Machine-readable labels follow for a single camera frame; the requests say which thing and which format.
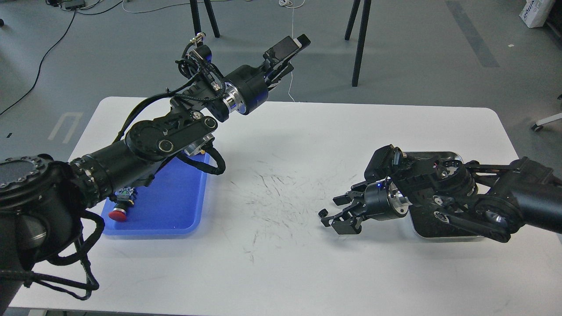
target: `table surface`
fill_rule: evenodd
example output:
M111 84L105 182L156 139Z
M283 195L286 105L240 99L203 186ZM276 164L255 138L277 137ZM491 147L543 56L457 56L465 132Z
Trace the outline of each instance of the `table surface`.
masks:
M108 145L140 98L104 99L72 157ZM167 100L139 119L164 115ZM267 102L214 133L226 160L209 175L199 227L173 240L103 236L90 252L101 284L87 301L39 285L12 306L181 315L559 315L562 245L525 226L507 244L432 242L409 216L339 236L317 213L362 181L372 153L453 151L507 164L516 153L489 109ZM93 208L100 213L102 205ZM36 272L83 280L80 266Z

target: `caster wheel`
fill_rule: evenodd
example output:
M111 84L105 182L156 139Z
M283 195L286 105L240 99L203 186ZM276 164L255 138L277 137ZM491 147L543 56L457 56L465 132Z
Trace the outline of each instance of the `caster wheel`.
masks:
M539 130L542 129L542 125L535 124L535 125L531 126L531 129L535 132L538 132Z

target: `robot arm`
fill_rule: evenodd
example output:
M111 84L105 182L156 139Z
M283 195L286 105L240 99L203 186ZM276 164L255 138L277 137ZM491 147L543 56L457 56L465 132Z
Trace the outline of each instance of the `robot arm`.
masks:
M509 165L463 164L454 153L389 145L375 151L365 179L334 198L337 205L351 203L342 212L320 211L326 227L359 234L364 220L401 218L410 209L414 218L423 209L438 222L500 242L525 224L562 233L562 181L527 157ZM477 183L490 189L478 194Z
M48 155L8 158L0 162L0 314L3 314L23 284L36 282L85 300L99 287L90 269L87 252L100 238L103 219L86 209L123 187L147 186L155 174L173 157L213 174L224 172L225 164L213 148L212 132L237 110L247 115L263 104L268 91L292 70L288 62L310 41L303 34L286 37L265 54L259 67L241 66L222 76L211 63L211 51L194 47L204 34L196 36L177 61L188 82L174 91L142 101L131 112L115 141L96 152L71 162L54 161ZM134 118L156 100L170 97L171 110L150 121L135 123ZM213 116L204 116L202 109ZM217 167L189 158L201 149L217 162ZM82 219L93 220L95 231L84 240ZM76 253L59 253L74 244ZM31 271L34 264L46 260L54 265L80 261L86 272L85 283ZM65 286L86 290L78 296Z

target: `blue tray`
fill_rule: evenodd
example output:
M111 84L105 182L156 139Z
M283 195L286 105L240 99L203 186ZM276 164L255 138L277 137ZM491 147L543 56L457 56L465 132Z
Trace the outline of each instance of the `blue tray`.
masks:
M208 154L192 159L209 163ZM137 199L127 211L127 221L110 219L108 214L115 203L106 200L102 211L106 222L103 233L116 238L157 239L191 232L201 220L206 181L206 173L172 159L149 187L137 188Z

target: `bolt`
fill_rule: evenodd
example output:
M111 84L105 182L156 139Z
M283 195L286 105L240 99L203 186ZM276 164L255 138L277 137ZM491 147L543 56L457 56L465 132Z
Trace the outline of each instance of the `bolt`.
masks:
M194 112L191 113L191 117L196 119L196 120L200 120L203 117L203 115L201 115L200 112L194 111Z
M163 139L159 141L158 149L160 149L163 152L171 152L172 150L174 150L174 144L172 144L172 142L170 142L167 139Z
M434 197L433 197L433 201L434 201L435 204L437 204L437 205L443 205L443 200L441 200L441 198L438 197L438 196L434 196Z
M215 127L216 127L216 122L215 122L215 120L212 119L212 118L207 118L207 119L205 119L205 125L206 125L208 128L215 128Z
M435 215L435 217L436 217L438 220L440 220L440 221L442 221L442 222L447 223L447 222L449 221L449 219L447 218L447 215L445 215L445 214L443 214L443 213L435 212L435 213L433 213L433 214Z

